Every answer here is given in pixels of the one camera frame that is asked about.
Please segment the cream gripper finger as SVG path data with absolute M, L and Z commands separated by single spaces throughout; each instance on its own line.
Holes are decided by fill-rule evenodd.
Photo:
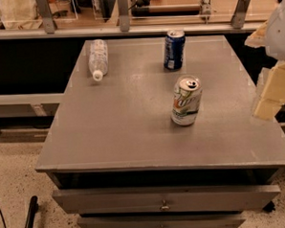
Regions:
M 252 114 L 255 118 L 272 120 L 285 104 L 285 61 L 280 60 L 274 68 L 264 68 L 263 72 L 267 73 L 267 78 Z
M 249 35 L 246 39 L 244 44 L 248 47 L 252 48 L 260 48 L 265 46 L 265 36 L 267 32 L 267 24 L 268 22 L 265 21 L 258 29 L 254 31 L 251 35 Z

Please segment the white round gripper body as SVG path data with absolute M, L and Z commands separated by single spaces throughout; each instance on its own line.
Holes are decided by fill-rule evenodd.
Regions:
M 277 60 L 285 60 L 285 0 L 282 0 L 273 11 L 266 29 L 267 55 Z

